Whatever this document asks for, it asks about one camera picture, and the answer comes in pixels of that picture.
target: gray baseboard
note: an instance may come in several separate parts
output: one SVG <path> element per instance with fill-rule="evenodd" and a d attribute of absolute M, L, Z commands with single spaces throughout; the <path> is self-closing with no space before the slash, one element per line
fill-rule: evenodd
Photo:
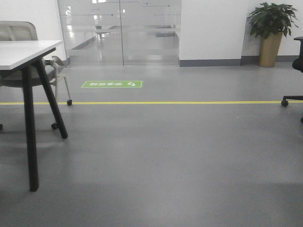
<path fill-rule="evenodd" d="M 240 66 L 241 59 L 180 60 L 180 67 Z"/>
<path fill-rule="evenodd" d="M 293 62 L 299 58 L 298 55 L 280 55 L 277 56 L 277 62 Z M 241 65 L 257 64 L 259 61 L 259 56 L 242 56 Z"/>

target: black table leg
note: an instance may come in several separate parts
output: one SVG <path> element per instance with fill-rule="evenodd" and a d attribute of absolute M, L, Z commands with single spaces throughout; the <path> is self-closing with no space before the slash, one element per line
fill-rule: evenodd
<path fill-rule="evenodd" d="M 30 191 L 35 192 L 39 187 L 37 150 L 36 150 L 36 133 L 33 104 L 33 89 L 31 85 L 30 67 L 24 67 L 22 70 L 23 96 L 25 111 L 25 126 L 27 133 L 27 158 Z"/>
<path fill-rule="evenodd" d="M 51 109 L 52 109 L 53 115 L 55 117 L 56 123 L 58 125 L 59 130 L 60 130 L 61 137 L 63 139 L 66 139 L 68 137 L 67 131 L 66 131 L 66 128 L 64 126 L 64 122 L 62 120 L 62 117 L 61 117 L 61 114 L 60 114 L 60 111 L 59 111 L 59 108 L 58 108 L 58 105 L 57 105 L 57 101 L 56 101 L 56 99 L 53 95 L 51 85 L 49 84 L 49 81 L 47 79 L 47 75 L 46 75 L 45 68 L 44 68 L 44 65 L 42 63 L 42 60 L 36 61 L 35 63 L 33 63 L 33 66 L 36 67 L 37 72 L 39 74 L 39 77 L 40 77 L 41 83 L 43 85 L 45 94 L 47 96 L 47 99 L 48 99 L 48 102 L 51 106 Z"/>

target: wall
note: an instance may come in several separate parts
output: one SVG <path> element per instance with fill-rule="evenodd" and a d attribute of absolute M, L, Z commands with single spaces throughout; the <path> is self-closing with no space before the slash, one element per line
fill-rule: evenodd
<path fill-rule="evenodd" d="M 239 65 L 247 8 L 248 0 L 182 0 L 180 65 Z"/>
<path fill-rule="evenodd" d="M 28 21 L 35 25 L 39 40 L 62 40 L 57 0 L 0 0 L 0 20 Z M 64 45 L 51 55 L 66 59 Z"/>
<path fill-rule="evenodd" d="M 263 1 L 260 0 L 249 0 L 249 6 L 247 11 L 247 17 L 249 13 L 252 12 L 255 7 L 260 7 L 260 3 Z M 280 56 L 289 56 L 289 55 L 298 55 L 300 42 L 294 41 L 293 38 L 298 36 L 303 36 L 303 4 L 302 0 L 276 0 L 274 1 L 276 4 L 290 4 L 293 5 L 298 11 L 296 11 L 296 16 L 299 20 L 295 21 L 295 23 L 299 26 L 296 28 L 293 26 L 292 29 L 292 36 L 288 36 L 285 38 L 283 36 L 282 42 L 280 45 L 279 54 Z M 244 35 L 244 43 L 243 43 L 243 56 L 258 56 L 259 54 L 259 45 L 260 45 L 260 38 L 255 38 L 254 36 L 250 36 L 250 26 L 249 26 L 249 19 L 247 19 L 246 27 L 245 27 L 245 35 Z"/>

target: glass partition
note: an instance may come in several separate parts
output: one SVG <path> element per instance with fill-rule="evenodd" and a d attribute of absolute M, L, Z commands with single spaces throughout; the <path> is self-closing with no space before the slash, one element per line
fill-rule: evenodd
<path fill-rule="evenodd" d="M 121 0 L 124 65 L 178 65 L 181 0 Z"/>
<path fill-rule="evenodd" d="M 58 0 L 71 66 L 178 65 L 181 0 Z"/>
<path fill-rule="evenodd" d="M 119 2 L 58 0 L 71 65 L 122 65 Z"/>

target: chair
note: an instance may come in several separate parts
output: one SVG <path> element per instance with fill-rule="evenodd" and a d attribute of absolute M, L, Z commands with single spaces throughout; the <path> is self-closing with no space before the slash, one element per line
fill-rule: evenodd
<path fill-rule="evenodd" d="M 303 36 L 296 37 L 296 38 L 294 38 L 294 40 L 300 41 L 301 45 L 300 45 L 300 55 L 299 55 L 299 58 L 296 59 L 293 62 L 293 68 L 295 70 L 299 70 L 299 71 L 303 72 Z M 283 100 L 281 101 L 281 106 L 284 106 L 284 107 L 288 106 L 287 99 L 303 100 L 303 96 L 284 96 Z"/>
<path fill-rule="evenodd" d="M 35 26 L 25 21 L 0 21 L 0 41 L 24 41 L 24 40 L 38 40 Z M 64 68 L 64 63 L 57 56 L 52 56 L 52 59 L 43 61 L 45 71 L 47 73 L 50 84 L 55 86 L 55 98 L 58 94 L 58 82 L 64 79 L 69 100 L 67 105 L 72 105 L 71 95 L 68 89 L 67 80 L 64 74 L 59 73 Z M 34 66 L 31 67 L 32 86 L 41 85 L 38 72 Z M 0 75 L 0 87 L 20 87 L 22 88 L 22 73 L 16 71 L 10 75 Z M 57 124 L 52 124 L 53 129 L 57 129 Z"/>

